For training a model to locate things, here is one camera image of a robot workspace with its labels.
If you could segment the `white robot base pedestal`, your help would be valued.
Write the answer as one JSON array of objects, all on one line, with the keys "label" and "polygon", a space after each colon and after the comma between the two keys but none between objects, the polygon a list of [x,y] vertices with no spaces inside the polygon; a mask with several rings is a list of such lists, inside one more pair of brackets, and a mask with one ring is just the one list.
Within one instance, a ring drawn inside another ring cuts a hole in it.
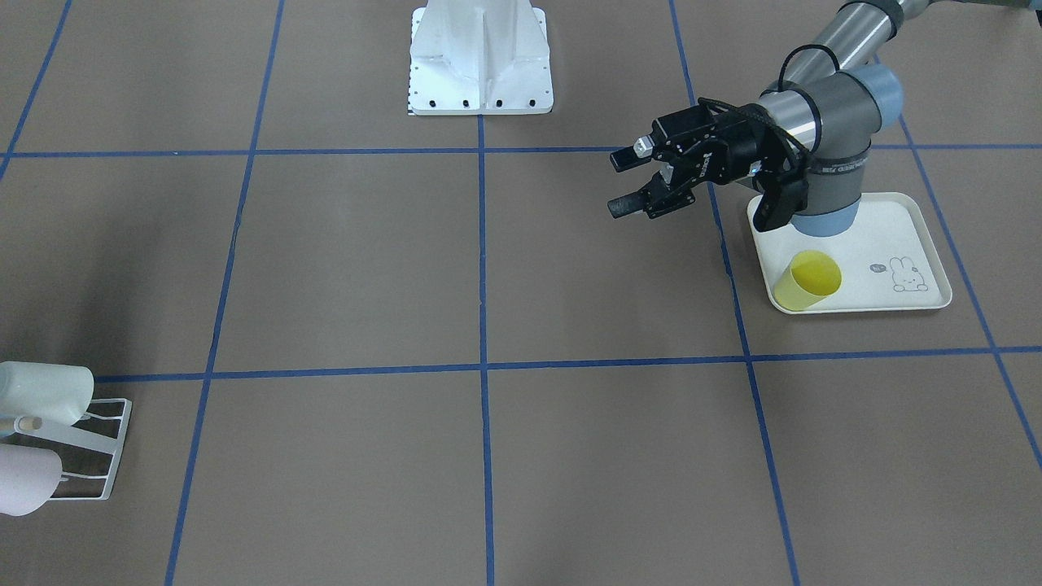
[{"label": "white robot base pedestal", "polygon": [[410,115],[554,109],[547,18],[531,2],[428,1],[410,25]]}]

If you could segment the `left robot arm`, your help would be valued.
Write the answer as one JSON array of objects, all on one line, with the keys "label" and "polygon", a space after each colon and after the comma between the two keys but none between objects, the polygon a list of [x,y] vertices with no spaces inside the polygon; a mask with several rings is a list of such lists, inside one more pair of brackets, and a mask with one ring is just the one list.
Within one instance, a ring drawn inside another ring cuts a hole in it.
[{"label": "left robot arm", "polygon": [[656,163],[650,181],[607,203],[614,218],[688,207],[700,184],[756,190],[753,230],[791,225],[836,236],[855,222],[872,137],[904,107],[900,79],[873,63],[926,1],[848,1],[812,43],[795,47],[754,103],[700,97],[659,116],[649,133],[611,153],[617,172]]}]

